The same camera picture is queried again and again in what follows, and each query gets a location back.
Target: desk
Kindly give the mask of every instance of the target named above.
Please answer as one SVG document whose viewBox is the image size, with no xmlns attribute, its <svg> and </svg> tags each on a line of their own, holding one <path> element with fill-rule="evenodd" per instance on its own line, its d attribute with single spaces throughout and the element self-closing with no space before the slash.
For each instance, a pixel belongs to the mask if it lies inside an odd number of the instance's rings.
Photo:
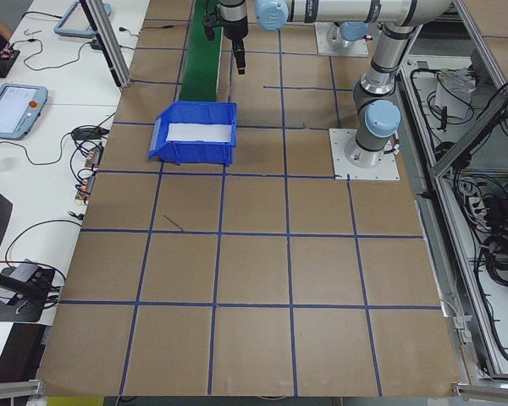
<svg viewBox="0 0 508 406">
<path fill-rule="evenodd" d="M 121 45 L 134 47 L 137 38 L 119 32 L 125 26 L 137 32 L 141 27 L 148 0 L 108 0 L 113 7 L 111 21 Z M 62 14 L 71 4 L 70 0 L 35 0 L 30 10 L 51 14 Z M 14 32 L 12 41 L 24 40 L 25 30 L 41 30 L 35 35 L 44 44 L 44 53 L 31 59 L 33 66 L 60 64 L 75 58 L 83 41 L 62 38 L 52 32 L 56 19 L 28 14 Z M 31 132 L 16 143 L 25 146 L 35 162 L 49 162 L 58 157 L 61 137 L 80 125 L 96 125 L 116 110 L 120 91 L 115 87 L 101 52 L 89 47 L 83 49 L 79 62 L 61 69 L 42 72 L 30 71 L 23 59 L 39 49 L 36 43 L 19 44 L 19 60 L 8 78 L 2 83 L 43 85 L 49 90 L 49 98 L 41 116 Z M 126 62 L 130 64 L 132 51 L 124 50 Z M 103 127 L 109 128 L 110 122 Z M 12 217 L 0 249 L 0 260 L 10 242 L 24 229 L 37 222 L 49 219 L 72 219 L 66 212 L 84 212 L 84 206 L 74 201 L 75 181 L 69 168 L 69 158 L 75 150 L 74 143 L 64 143 L 62 160 L 51 166 L 30 165 L 21 148 L 0 145 L 0 193 L 14 203 Z M 74 167 L 81 168 L 84 158 L 77 154 Z M 79 228 L 72 224 L 49 224 L 35 228 L 22 238 L 12 251 L 12 260 L 30 258 L 57 267 L 67 274 L 75 247 Z M 56 276 L 55 285 L 62 285 Z M 52 325 L 55 308 L 43 312 L 40 323 Z M 0 353 L 11 329 L 10 323 L 0 323 Z"/>
<path fill-rule="evenodd" d="M 184 23 L 194 3 L 152 0 L 145 24 Z M 132 63 L 146 83 L 119 103 L 38 372 L 47 393 L 450 395 L 460 377 L 406 170 L 334 179 L 327 129 L 357 126 L 369 61 L 312 55 L 312 26 L 251 25 L 246 75 L 228 42 L 220 69 L 219 100 L 239 104 L 234 164 L 147 162 L 180 85 L 185 52 L 166 45 L 186 43 L 180 28 L 141 35 L 157 36 Z"/>
</svg>

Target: blue plastic bin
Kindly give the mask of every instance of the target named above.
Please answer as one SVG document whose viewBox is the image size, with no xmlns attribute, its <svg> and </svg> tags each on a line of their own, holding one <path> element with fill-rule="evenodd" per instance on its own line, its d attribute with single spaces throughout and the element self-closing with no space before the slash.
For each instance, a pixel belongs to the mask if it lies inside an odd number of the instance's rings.
<svg viewBox="0 0 508 406">
<path fill-rule="evenodd" d="M 208 101 L 176 101 L 164 110 L 154 124 L 149 158 L 160 157 L 164 162 L 223 163 L 230 165 L 237 132 L 237 105 Z M 168 141 L 172 123 L 223 124 L 231 127 L 229 142 Z"/>
</svg>

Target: tablet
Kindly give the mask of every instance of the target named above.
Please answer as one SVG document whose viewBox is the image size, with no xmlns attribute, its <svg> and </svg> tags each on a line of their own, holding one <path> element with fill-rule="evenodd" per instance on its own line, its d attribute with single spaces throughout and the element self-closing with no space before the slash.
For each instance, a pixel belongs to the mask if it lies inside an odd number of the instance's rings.
<svg viewBox="0 0 508 406">
<path fill-rule="evenodd" d="M 20 140 L 27 135 L 46 101 L 45 87 L 2 85 L 0 87 L 0 138 Z"/>
<path fill-rule="evenodd" d="M 109 16 L 111 14 L 111 5 L 104 3 L 103 7 Z M 78 36 L 81 38 L 92 38 L 94 36 L 94 31 L 88 19 L 86 19 L 85 11 L 83 11 L 79 2 L 74 2 L 68 8 L 66 14 L 54 27 L 54 32 L 60 36 Z"/>
</svg>

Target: blue tape line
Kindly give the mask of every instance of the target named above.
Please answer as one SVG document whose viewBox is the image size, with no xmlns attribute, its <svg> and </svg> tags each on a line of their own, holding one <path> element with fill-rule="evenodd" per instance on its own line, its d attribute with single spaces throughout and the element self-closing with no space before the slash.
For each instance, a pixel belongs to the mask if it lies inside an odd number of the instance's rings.
<svg viewBox="0 0 508 406">
<path fill-rule="evenodd" d="M 124 367 L 122 369 L 122 379 L 120 380 L 119 393 L 124 393 L 124 386 L 126 385 L 126 376 L 128 375 L 128 366 L 130 365 L 130 354 L 132 351 L 132 343 L 134 342 L 135 323 L 137 322 L 137 311 L 139 307 L 134 306 L 134 314 L 132 315 L 132 323 L 130 326 L 130 335 L 128 336 L 128 347 L 126 348 L 126 355 L 124 357 Z"/>
<path fill-rule="evenodd" d="M 399 234 L 362 234 L 357 236 L 360 239 L 423 239 L 422 235 L 399 235 Z"/>
<path fill-rule="evenodd" d="M 196 230 L 141 230 L 132 228 L 82 228 L 82 233 L 153 233 L 153 234 L 193 234 L 193 235 L 218 235 L 218 231 Z M 354 234 L 321 234 L 321 233 L 257 233 L 241 231 L 222 231 L 222 235 L 238 235 L 245 237 L 291 237 L 297 239 L 322 238 L 322 239 L 423 239 L 420 235 L 354 235 Z"/>
<path fill-rule="evenodd" d="M 60 299 L 61 305 L 136 305 L 135 300 L 72 300 Z"/>
<path fill-rule="evenodd" d="M 63 299 L 61 305 L 117 305 L 138 307 L 223 307 L 239 309 L 342 309 L 342 310 L 442 310 L 437 305 L 416 304 L 276 304 L 276 303 L 213 303 L 213 302 L 158 302 L 151 300 L 79 300 Z"/>
<path fill-rule="evenodd" d="M 226 173 L 226 167 L 223 167 L 223 174 Z M 213 364 L 214 364 L 214 334 L 217 320 L 217 302 L 218 302 L 218 274 L 220 271 L 220 250 L 222 247 L 222 224 L 224 222 L 224 196 L 226 190 L 226 177 L 222 177 L 222 185 L 220 189 L 220 212 L 218 213 L 218 240 L 216 265 L 214 267 L 214 284 L 213 284 L 213 312 L 211 314 L 211 340 L 209 342 L 209 372 L 207 378 L 207 395 L 213 393 Z"/>
<path fill-rule="evenodd" d="M 273 304 L 273 303 L 218 303 L 217 307 L 231 307 L 231 308 L 256 308 L 256 309 L 289 309 L 289 304 Z"/>
<path fill-rule="evenodd" d="M 328 87 L 316 87 L 316 86 L 271 86 L 265 85 L 264 89 L 281 89 L 283 91 L 334 91 Z"/>
<path fill-rule="evenodd" d="M 282 64 L 282 35 L 279 30 L 279 79 L 280 79 L 280 108 L 282 115 L 282 145 L 284 155 L 284 200 L 286 210 L 286 255 L 288 257 L 288 294 L 290 296 L 290 346 L 291 346 L 291 369 L 294 396 L 299 396 L 297 385 L 297 359 L 295 351 L 295 318 L 294 318 L 294 292 L 291 271 L 291 249 L 290 249 L 290 194 L 288 191 L 288 157 L 286 145 L 286 115 L 284 109 L 284 70 Z"/>
<path fill-rule="evenodd" d="M 152 214 L 151 214 L 151 222 L 149 224 L 149 230 L 152 230 L 152 227 L 154 226 L 154 220 L 156 218 L 156 210 L 157 210 L 157 204 L 158 204 L 158 196 L 160 195 L 160 186 L 162 184 L 162 177 L 163 175 L 160 174 L 158 176 L 158 184 L 156 187 L 156 192 L 154 195 L 154 201 L 152 202 Z M 137 321 L 137 311 L 139 309 L 138 304 L 141 299 L 141 290 L 143 287 L 143 278 L 145 276 L 145 270 L 146 270 L 146 262 L 148 259 L 149 249 L 151 248 L 151 238 L 152 234 L 148 233 L 146 236 L 146 245 L 145 245 L 145 253 L 143 254 L 143 262 L 141 264 L 141 273 L 139 276 L 139 282 L 137 283 L 137 294 L 135 296 L 135 306 L 134 306 L 134 315 L 132 317 L 132 325 L 130 328 L 130 337 L 128 339 L 128 347 L 126 349 L 126 357 L 124 360 L 124 368 L 123 368 L 123 374 L 122 374 L 122 380 L 120 382 L 120 389 L 119 393 L 122 395 L 124 392 L 124 385 L 126 384 L 126 376 L 128 375 L 128 365 L 130 364 L 130 352 L 133 345 L 133 339 L 134 339 L 134 331 L 135 331 L 135 324 Z"/>
<path fill-rule="evenodd" d="M 329 70 L 331 71 L 331 83 L 333 85 L 333 97 L 335 101 L 335 111 L 337 112 L 337 125 L 340 129 L 342 129 L 342 123 L 340 122 L 340 113 L 339 113 L 339 98 L 337 97 L 337 85 L 335 84 L 335 72 L 333 69 L 333 58 L 329 58 Z"/>
<path fill-rule="evenodd" d="M 145 175 L 155 175 L 163 173 L 165 175 L 170 176 L 227 176 L 227 177 L 236 177 L 236 178 L 297 178 L 297 179 L 334 179 L 334 176 L 323 176 L 323 175 L 287 175 L 287 174 L 277 174 L 277 173 L 219 173 L 219 172 L 167 172 L 164 168 L 163 172 L 161 171 L 140 171 L 140 170 L 129 170 L 129 169 L 100 169 L 98 173 L 133 173 L 133 174 L 145 174 Z"/>
<path fill-rule="evenodd" d="M 369 335 L 369 343 L 371 345 L 371 354 L 373 357 L 374 375 L 376 377 L 376 385 L 377 385 L 377 389 L 378 389 L 378 395 L 381 397 L 384 395 L 384 392 L 382 390 L 382 382 L 380 380 L 380 371 L 378 368 L 376 348 L 374 346 L 373 324 L 371 323 L 371 315 L 370 315 L 369 309 L 368 309 L 367 287 L 365 285 L 365 276 L 363 274 L 362 253 L 360 251 L 359 238 L 357 237 L 356 213 L 354 211 L 354 200 L 352 198 L 350 175 L 348 175 L 348 179 L 346 180 L 346 188 L 348 189 L 348 198 L 350 200 L 352 229 L 354 230 L 354 240 L 356 243 L 357 265 L 359 267 L 359 274 L 360 274 L 360 279 L 361 279 L 361 283 L 362 283 L 363 303 L 365 304 L 365 307 L 366 307 L 365 316 L 367 319 L 367 330 L 368 330 L 368 335 Z"/>
</svg>

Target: grid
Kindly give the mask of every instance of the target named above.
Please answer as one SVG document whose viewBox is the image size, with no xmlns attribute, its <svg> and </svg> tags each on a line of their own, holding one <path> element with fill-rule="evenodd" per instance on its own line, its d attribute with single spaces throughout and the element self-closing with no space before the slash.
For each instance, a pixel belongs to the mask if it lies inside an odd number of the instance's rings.
<svg viewBox="0 0 508 406">
<path fill-rule="evenodd" d="M 191 18 L 192 6 L 184 16 L 184 4 L 152 2 L 146 24 L 179 25 Z M 249 8 L 253 16 L 251 3 Z M 298 38 L 312 35 L 306 27 L 292 28 Z M 395 184 L 335 181 L 332 174 L 327 128 L 355 126 L 353 108 L 346 108 L 351 86 L 343 83 L 358 77 L 368 61 L 350 62 L 350 80 L 335 74 L 342 69 L 337 58 L 316 57 L 294 72 L 299 56 L 314 58 L 312 43 L 279 32 L 276 49 L 260 50 L 260 33 L 251 25 L 246 76 L 254 71 L 254 80 L 239 82 L 229 45 L 222 56 L 219 95 L 240 106 L 235 164 L 147 162 L 153 118 L 179 92 L 189 29 L 182 42 L 141 34 L 132 63 L 137 83 L 119 104 L 40 371 L 50 394 L 449 394 L 458 380 L 456 363 L 402 165 L 404 180 Z M 178 62 L 168 58 L 177 52 Z M 278 66 L 274 77 L 264 76 L 271 74 L 266 58 Z M 150 69 L 154 61 L 175 71 Z M 297 77 L 305 72 L 314 80 L 301 86 L 306 78 Z M 260 92 L 260 77 L 269 83 L 261 92 L 277 95 L 274 100 L 245 99 Z M 315 105 L 307 114 L 301 111 L 305 100 Z M 264 109 L 271 103 L 276 112 Z M 252 215 L 258 212 L 264 216 Z M 389 274 L 414 273 L 391 285 L 390 277 L 373 271 L 379 250 L 400 258 L 384 268 Z M 258 268 L 249 268 L 252 263 Z M 167 274 L 155 272 L 155 264 Z M 262 275 L 256 280 L 253 274 Z M 78 319 L 83 328 L 72 333 Z M 102 326 L 111 319 L 116 337 L 110 343 Z M 75 334 L 96 336 L 97 344 L 80 355 L 71 344 Z M 414 348 L 408 358 L 403 340 Z M 421 349 L 426 341 L 429 351 Z M 174 348 L 182 355 L 172 354 Z M 92 373 L 70 372 L 94 351 L 105 352 L 107 361 Z M 169 374 L 151 369 L 160 353 Z M 412 365 L 418 360 L 428 366 Z M 397 367 L 404 373 L 395 374 Z M 104 370 L 114 373 L 101 377 Z M 159 380 L 147 378 L 151 373 Z"/>
</svg>

